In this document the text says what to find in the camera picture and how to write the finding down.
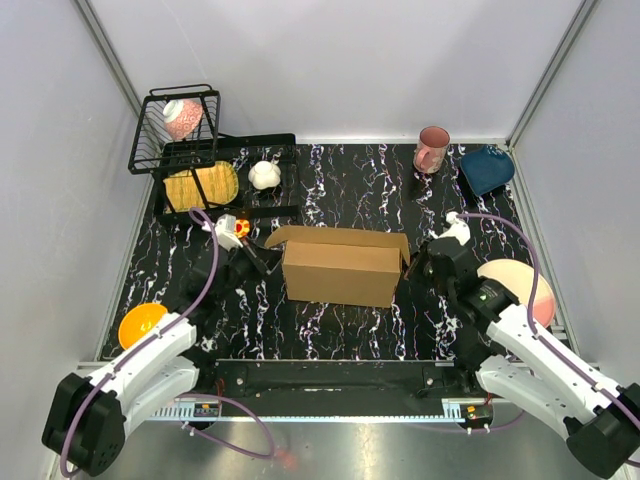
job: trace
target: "box lid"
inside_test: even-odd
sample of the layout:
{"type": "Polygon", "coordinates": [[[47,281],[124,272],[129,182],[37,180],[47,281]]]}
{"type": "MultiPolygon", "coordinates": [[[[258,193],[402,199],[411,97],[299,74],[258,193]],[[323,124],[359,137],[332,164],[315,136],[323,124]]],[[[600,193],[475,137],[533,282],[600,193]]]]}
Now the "box lid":
{"type": "Polygon", "coordinates": [[[374,232],[355,228],[305,227],[285,225],[269,235],[265,247],[295,241],[329,245],[352,245],[360,247],[397,248],[402,259],[409,264],[409,241],[404,233],[374,232]]]}

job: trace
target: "marble tabletop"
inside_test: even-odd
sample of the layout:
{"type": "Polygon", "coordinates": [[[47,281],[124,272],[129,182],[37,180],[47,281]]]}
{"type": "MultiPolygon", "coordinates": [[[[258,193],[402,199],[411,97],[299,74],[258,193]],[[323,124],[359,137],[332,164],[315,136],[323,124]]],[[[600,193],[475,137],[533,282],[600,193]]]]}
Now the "marble tabletop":
{"type": "MultiPolygon", "coordinates": [[[[493,213],[518,223],[508,186],[477,198],[461,176],[460,158],[480,147],[451,145],[441,170],[430,176],[413,169],[414,145],[298,146],[301,220],[404,232],[412,253],[430,233],[442,232],[444,215],[451,210],[493,213]]],[[[277,155],[264,152],[265,158],[277,155]]],[[[263,219],[251,236],[261,243],[290,222],[263,219]]],[[[529,262],[523,242],[507,227],[487,220],[472,220],[470,227],[470,245],[480,260],[529,262]]],[[[122,351],[117,330],[126,312],[140,303],[175,298],[194,260],[210,244],[198,228],[165,228],[147,209],[101,360],[122,351]]],[[[445,298],[402,279],[390,309],[365,308],[289,301],[280,269],[238,288],[212,321],[215,333],[198,345],[216,358],[238,359],[450,359],[460,328],[445,298]]]]}

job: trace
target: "black wire rack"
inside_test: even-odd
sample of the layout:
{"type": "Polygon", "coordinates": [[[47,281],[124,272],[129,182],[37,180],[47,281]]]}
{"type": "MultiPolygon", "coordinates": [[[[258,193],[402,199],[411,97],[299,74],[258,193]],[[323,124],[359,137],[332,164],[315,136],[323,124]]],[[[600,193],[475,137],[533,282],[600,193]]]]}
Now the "black wire rack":
{"type": "Polygon", "coordinates": [[[176,208],[167,194],[165,180],[181,174],[188,188],[197,192],[199,206],[212,219],[224,213],[238,218],[294,217],[300,213],[296,137],[291,133],[233,137],[218,131],[220,92],[210,85],[156,88],[145,97],[129,158],[133,174],[150,174],[154,179],[153,212],[164,225],[190,224],[188,207],[176,208]],[[164,125],[163,109],[171,100],[191,99],[202,104],[200,124],[185,139],[174,141],[164,125]],[[257,190],[249,182],[249,171],[259,161],[278,165],[280,184],[257,190]],[[238,177],[238,194],[228,204],[207,197],[211,185],[203,185],[198,170],[217,162],[228,162],[238,177]]]}
{"type": "Polygon", "coordinates": [[[174,173],[190,167],[215,164],[220,117],[220,92],[211,85],[197,84],[154,88],[142,103],[129,157],[129,171],[174,173]],[[199,125],[183,140],[174,141],[164,125],[162,111],[171,100],[189,99],[202,104],[199,125]]]}

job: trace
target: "gray wall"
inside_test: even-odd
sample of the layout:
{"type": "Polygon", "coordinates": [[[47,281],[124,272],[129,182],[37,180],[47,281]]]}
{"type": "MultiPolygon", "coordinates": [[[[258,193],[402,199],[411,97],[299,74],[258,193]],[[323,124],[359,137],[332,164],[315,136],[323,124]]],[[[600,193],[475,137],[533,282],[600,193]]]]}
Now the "gray wall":
{"type": "Polygon", "coordinates": [[[0,476],[26,480],[57,382],[95,352],[145,180],[70,1],[3,0],[0,45],[0,476]]]}
{"type": "Polygon", "coordinates": [[[92,0],[138,94],[206,81],[222,130],[504,138],[580,0],[92,0]]]}
{"type": "Polygon", "coordinates": [[[516,146],[580,352],[640,381],[640,2],[597,7],[516,146]]]}

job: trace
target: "purple cable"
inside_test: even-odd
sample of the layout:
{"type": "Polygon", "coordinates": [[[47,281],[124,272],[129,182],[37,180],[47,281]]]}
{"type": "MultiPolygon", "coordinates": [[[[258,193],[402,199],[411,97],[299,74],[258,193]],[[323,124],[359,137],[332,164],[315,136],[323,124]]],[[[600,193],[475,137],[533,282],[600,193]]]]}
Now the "purple cable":
{"type": "Polygon", "coordinates": [[[231,398],[219,397],[218,395],[203,395],[203,394],[200,394],[200,393],[193,393],[191,395],[185,394],[184,396],[187,396],[187,397],[191,398],[191,397],[193,397],[193,395],[196,395],[198,398],[204,397],[204,398],[208,398],[208,399],[211,399],[211,400],[216,400],[218,402],[228,403],[229,405],[233,405],[234,407],[239,408],[244,413],[246,413],[251,418],[253,418],[255,420],[255,422],[258,424],[258,426],[262,429],[262,432],[264,433],[264,436],[266,437],[267,442],[269,443],[269,453],[257,453],[257,452],[252,452],[250,450],[245,450],[244,448],[238,447],[237,445],[234,445],[234,444],[229,443],[229,442],[227,442],[225,440],[222,440],[221,438],[214,437],[212,435],[206,434],[204,432],[201,432],[200,430],[196,430],[194,427],[191,427],[191,430],[189,430],[192,434],[196,434],[196,435],[198,435],[198,436],[200,436],[202,438],[206,438],[207,440],[215,442],[215,443],[217,443],[219,445],[222,445],[224,447],[230,448],[231,450],[236,451],[238,453],[241,453],[243,455],[247,455],[248,457],[258,458],[260,460],[271,460],[273,457],[275,457],[275,455],[276,455],[276,442],[273,439],[273,435],[271,435],[271,432],[269,431],[267,426],[264,424],[264,422],[262,420],[260,420],[258,418],[258,416],[255,413],[253,413],[247,407],[242,405],[240,402],[237,402],[237,401],[235,401],[235,400],[233,400],[231,398]]]}
{"type": "MultiPolygon", "coordinates": [[[[533,304],[535,301],[536,291],[538,289],[538,275],[540,275],[540,262],[538,261],[538,255],[536,253],[535,248],[531,241],[527,238],[522,230],[520,230],[515,224],[506,220],[502,217],[498,217],[497,215],[491,215],[488,213],[461,213],[458,214],[459,218],[486,218],[487,220],[495,220],[497,222],[503,223],[513,231],[515,231],[527,245],[529,249],[529,255],[531,255],[531,260],[533,262],[533,285],[531,286],[531,294],[529,295],[529,302],[527,304],[527,323],[529,324],[529,328],[533,332],[534,335],[538,334],[538,328],[536,327],[536,322],[533,319],[533,304]]],[[[558,357],[562,363],[564,363],[567,367],[573,370],[580,378],[582,378],[585,382],[589,384],[592,388],[596,389],[598,382],[596,382],[591,376],[583,372],[575,363],[573,363],[569,358],[565,357],[565,355],[558,350],[554,345],[551,344],[544,337],[537,337],[542,344],[547,347],[551,353],[553,353],[556,357],[558,357]]],[[[635,427],[640,430],[640,419],[638,419],[631,410],[629,410],[618,398],[613,395],[608,390],[604,388],[597,390],[602,395],[604,395],[611,403],[613,403],[625,416],[635,425],[635,427]]]]}
{"type": "MultiPolygon", "coordinates": [[[[471,434],[472,435],[477,435],[479,433],[493,433],[493,432],[504,432],[505,430],[510,429],[511,427],[515,427],[518,423],[520,423],[522,421],[522,419],[524,418],[524,414],[525,411],[524,410],[520,410],[520,413],[518,414],[518,416],[516,418],[514,418],[513,420],[505,423],[504,425],[498,425],[497,427],[491,427],[491,431],[487,432],[486,430],[471,430],[471,434]]],[[[456,428],[456,429],[450,429],[450,428],[438,428],[438,427],[432,427],[431,425],[415,425],[416,428],[419,428],[420,430],[426,430],[428,432],[437,432],[437,433],[462,433],[464,435],[468,435],[468,431],[467,430],[463,430],[461,428],[456,428]]]]}
{"type": "MultiPolygon", "coordinates": [[[[167,324],[166,327],[162,328],[160,330],[160,335],[164,335],[171,328],[173,328],[175,325],[180,323],[180,321],[182,321],[187,315],[191,314],[191,312],[193,312],[195,310],[195,308],[200,304],[200,302],[202,302],[202,300],[204,299],[205,295],[209,292],[209,289],[211,288],[211,284],[213,283],[213,279],[216,276],[216,270],[218,268],[218,237],[216,237],[215,225],[213,224],[213,222],[211,221],[209,216],[205,213],[205,211],[202,210],[201,208],[198,208],[198,207],[191,208],[189,210],[189,216],[191,217],[191,219],[195,223],[197,223],[200,226],[204,226],[205,223],[206,223],[207,226],[209,227],[209,229],[211,230],[211,238],[213,239],[213,261],[212,261],[212,265],[211,265],[211,271],[209,272],[209,277],[207,278],[207,282],[205,283],[202,291],[200,292],[200,295],[198,295],[198,297],[193,301],[193,303],[189,306],[189,308],[187,308],[183,313],[181,313],[171,323],[167,324]]],[[[113,367],[114,373],[119,372],[127,362],[129,362],[135,355],[138,354],[138,352],[140,352],[142,349],[144,349],[147,345],[152,343],[157,338],[159,338],[158,335],[149,336],[143,342],[141,342],[139,345],[136,345],[135,347],[133,347],[124,356],[124,358],[122,358],[122,360],[120,360],[113,367]]],[[[76,469],[76,470],[73,470],[73,471],[69,471],[67,469],[67,459],[69,457],[69,448],[71,447],[71,440],[73,439],[73,436],[76,433],[76,429],[78,428],[78,424],[80,423],[80,419],[82,418],[82,415],[84,415],[84,412],[89,407],[89,404],[91,403],[91,401],[95,398],[95,396],[102,389],[102,387],[104,387],[104,385],[109,380],[112,380],[113,378],[115,378],[114,375],[112,375],[110,373],[107,373],[104,376],[104,378],[102,380],[100,380],[96,384],[96,386],[93,387],[93,390],[91,390],[91,392],[89,392],[89,395],[87,395],[87,398],[84,399],[84,401],[80,405],[80,408],[78,408],[78,410],[76,411],[76,413],[75,413],[75,415],[73,417],[73,420],[71,420],[71,425],[69,425],[69,431],[67,432],[67,435],[64,438],[64,442],[62,444],[62,451],[60,452],[60,473],[65,478],[71,478],[71,477],[73,477],[74,475],[76,475],[80,471],[79,468],[76,469]]]]}

